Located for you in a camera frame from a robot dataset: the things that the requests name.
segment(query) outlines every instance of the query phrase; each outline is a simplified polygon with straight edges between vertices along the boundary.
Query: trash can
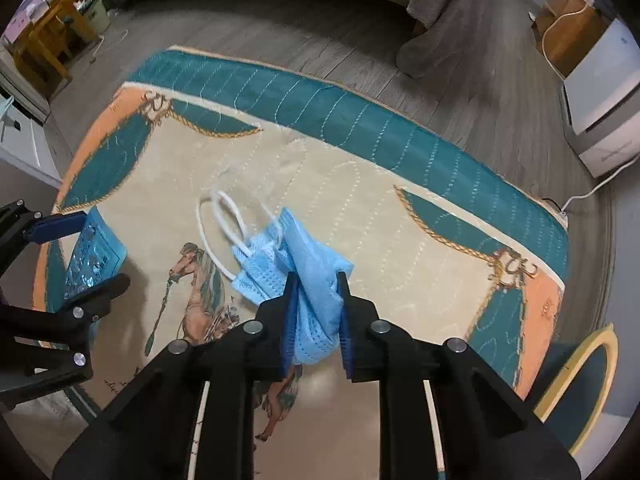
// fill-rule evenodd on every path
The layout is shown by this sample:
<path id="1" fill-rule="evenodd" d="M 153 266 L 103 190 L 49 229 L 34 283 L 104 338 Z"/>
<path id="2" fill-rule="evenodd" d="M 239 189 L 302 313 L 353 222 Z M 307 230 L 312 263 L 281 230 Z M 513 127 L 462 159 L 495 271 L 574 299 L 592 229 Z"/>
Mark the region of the trash can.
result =
<path id="1" fill-rule="evenodd" d="M 86 10 L 79 9 L 80 13 L 86 18 L 96 34 L 102 34 L 111 25 L 111 19 L 104 8 L 104 3 L 102 0 L 85 0 L 84 3 Z"/>

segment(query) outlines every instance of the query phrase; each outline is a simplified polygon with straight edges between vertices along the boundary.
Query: blue plastic packet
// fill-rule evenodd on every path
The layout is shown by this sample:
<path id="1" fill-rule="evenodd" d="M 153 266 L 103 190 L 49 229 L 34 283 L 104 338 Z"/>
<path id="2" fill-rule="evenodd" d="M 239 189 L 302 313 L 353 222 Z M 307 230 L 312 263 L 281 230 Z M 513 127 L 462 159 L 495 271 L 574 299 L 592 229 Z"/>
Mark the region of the blue plastic packet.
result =
<path id="1" fill-rule="evenodd" d="M 65 301 L 115 276 L 126 257 L 126 248 L 104 222 L 98 208 L 93 206 L 86 216 L 66 270 Z M 91 325 L 91 342 L 98 323 L 99 320 Z"/>

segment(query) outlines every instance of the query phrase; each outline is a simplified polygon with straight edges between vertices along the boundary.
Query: crumpled surgical mask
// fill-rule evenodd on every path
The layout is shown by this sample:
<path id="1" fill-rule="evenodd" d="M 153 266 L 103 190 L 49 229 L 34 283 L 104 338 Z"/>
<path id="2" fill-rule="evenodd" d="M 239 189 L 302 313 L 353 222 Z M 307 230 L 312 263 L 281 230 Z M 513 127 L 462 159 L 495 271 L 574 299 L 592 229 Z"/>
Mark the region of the crumpled surgical mask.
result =
<path id="1" fill-rule="evenodd" d="M 339 344 L 338 329 L 343 301 L 337 293 L 336 273 L 342 271 L 349 276 L 353 264 L 332 248 L 314 240 L 286 207 L 275 218 L 262 206 L 271 222 L 264 231 L 249 237 L 232 199 L 223 191 L 212 192 L 211 199 L 214 217 L 233 244 L 231 250 L 241 270 L 234 275 L 210 250 L 198 204 L 196 218 L 209 257 L 220 272 L 231 280 L 232 287 L 256 305 L 281 296 L 287 274 L 296 272 L 300 277 L 300 287 L 293 362 L 320 362 Z M 220 209 L 221 200 L 235 215 L 242 239 L 226 224 Z"/>

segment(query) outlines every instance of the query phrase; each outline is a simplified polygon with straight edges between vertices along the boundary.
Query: yellow frame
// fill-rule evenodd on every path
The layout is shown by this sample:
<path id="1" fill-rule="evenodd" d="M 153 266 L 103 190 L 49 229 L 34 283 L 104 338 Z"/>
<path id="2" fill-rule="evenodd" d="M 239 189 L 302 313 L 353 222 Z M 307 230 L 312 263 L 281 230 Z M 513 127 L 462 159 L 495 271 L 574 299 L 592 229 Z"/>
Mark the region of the yellow frame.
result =
<path id="1" fill-rule="evenodd" d="M 554 410 L 556 404 L 558 404 L 561 397 L 564 395 L 564 392 L 569 387 L 569 384 L 571 384 L 571 382 L 574 380 L 574 377 L 578 374 L 587 359 L 600 346 L 604 346 L 605 352 L 607 354 L 607 367 L 605 370 L 604 380 L 602 382 L 600 393 L 598 394 L 596 405 L 591 412 L 591 416 L 589 417 L 587 424 L 582 429 L 582 432 L 580 433 L 576 441 L 569 448 L 569 452 L 574 456 L 575 453 L 580 449 L 584 441 L 587 439 L 596 421 L 598 420 L 598 417 L 602 412 L 604 402 L 605 400 L 607 400 L 607 396 L 609 395 L 611 383 L 613 382 L 613 376 L 616 373 L 616 364 L 618 362 L 618 338 L 613 332 L 613 323 L 609 323 L 601 330 L 596 330 L 596 332 L 588 336 L 580 344 L 580 346 L 575 349 L 574 353 L 564 364 L 564 366 L 562 366 L 562 369 L 558 372 L 556 378 L 546 389 L 545 394 L 542 396 L 542 398 L 536 405 L 536 408 L 534 409 L 534 413 L 538 416 L 538 418 L 542 420 L 542 422 L 545 422 L 547 417 Z"/>

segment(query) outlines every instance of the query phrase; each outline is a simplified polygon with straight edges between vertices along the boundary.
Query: silver bolt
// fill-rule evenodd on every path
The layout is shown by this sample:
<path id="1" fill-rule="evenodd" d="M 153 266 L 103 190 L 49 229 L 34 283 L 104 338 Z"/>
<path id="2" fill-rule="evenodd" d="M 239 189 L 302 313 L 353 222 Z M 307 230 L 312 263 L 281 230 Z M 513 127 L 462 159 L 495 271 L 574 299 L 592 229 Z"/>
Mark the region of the silver bolt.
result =
<path id="1" fill-rule="evenodd" d="M 74 362 L 78 366 L 84 366 L 86 364 L 86 357 L 84 357 L 84 354 L 81 354 L 80 352 L 76 352 L 74 354 Z"/>
<path id="2" fill-rule="evenodd" d="M 187 348 L 189 348 L 189 342 L 185 339 L 174 339 L 169 343 L 169 346 L 167 348 L 172 354 L 180 355 L 181 353 L 185 352 Z"/>
<path id="3" fill-rule="evenodd" d="M 384 319 L 377 319 L 371 323 L 371 329 L 376 334 L 386 334 L 391 330 L 391 325 L 389 325 L 389 322 Z"/>
<path id="4" fill-rule="evenodd" d="M 464 340 L 459 337 L 452 337 L 447 341 L 447 346 L 449 350 L 455 352 L 456 354 L 460 354 L 466 350 L 466 343 Z"/>
<path id="5" fill-rule="evenodd" d="M 242 329 L 248 334 L 259 334 L 260 332 L 262 332 L 263 328 L 264 326 L 262 325 L 262 323 L 255 319 L 252 319 L 251 321 L 247 321 L 242 326 Z"/>

